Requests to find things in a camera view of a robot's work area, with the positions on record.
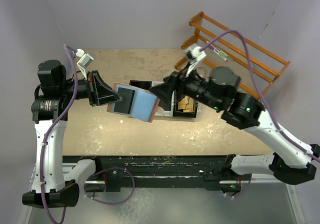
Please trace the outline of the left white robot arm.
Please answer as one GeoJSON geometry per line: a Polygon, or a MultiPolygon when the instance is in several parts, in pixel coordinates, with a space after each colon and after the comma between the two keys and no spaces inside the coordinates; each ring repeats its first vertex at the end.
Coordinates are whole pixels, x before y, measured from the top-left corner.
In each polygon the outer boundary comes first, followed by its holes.
{"type": "Polygon", "coordinates": [[[31,106],[37,139],[35,177],[22,203],[40,209],[75,207],[86,179],[98,180],[103,168],[98,157],[80,158],[67,174],[63,172],[70,105],[76,99],[88,99],[91,106],[102,106],[119,102],[122,97],[97,70],[87,72],[85,79],[67,79],[65,66],[53,59],[41,63],[37,75],[40,84],[31,106]]]}

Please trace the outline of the black credit card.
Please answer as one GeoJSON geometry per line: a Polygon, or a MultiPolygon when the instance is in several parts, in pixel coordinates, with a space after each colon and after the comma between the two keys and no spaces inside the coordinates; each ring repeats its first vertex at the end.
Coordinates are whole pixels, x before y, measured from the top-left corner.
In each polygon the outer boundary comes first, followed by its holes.
{"type": "Polygon", "coordinates": [[[129,114],[131,112],[135,90],[120,87],[118,93],[122,96],[122,101],[114,104],[113,111],[121,114],[129,114]]]}

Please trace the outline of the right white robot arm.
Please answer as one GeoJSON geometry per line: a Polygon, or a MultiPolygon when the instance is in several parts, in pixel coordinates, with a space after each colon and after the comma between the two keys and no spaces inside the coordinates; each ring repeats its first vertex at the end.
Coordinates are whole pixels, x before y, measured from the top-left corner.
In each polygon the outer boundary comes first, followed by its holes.
{"type": "Polygon", "coordinates": [[[205,80],[196,71],[173,72],[164,82],[149,90],[162,102],[168,103],[175,92],[179,99],[187,96],[216,112],[229,125],[243,130],[261,140],[272,153],[269,155],[228,155],[222,168],[228,180],[238,175],[266,174],[279,181],[299,185],[312,181],[316,167],[312,161],[320,156],[317,144],[306,144],[286,132],[280,124],[274,124],[267,109],[253,96],[238,91],[240,77],[228,67],[211,70],[205,80]]]}

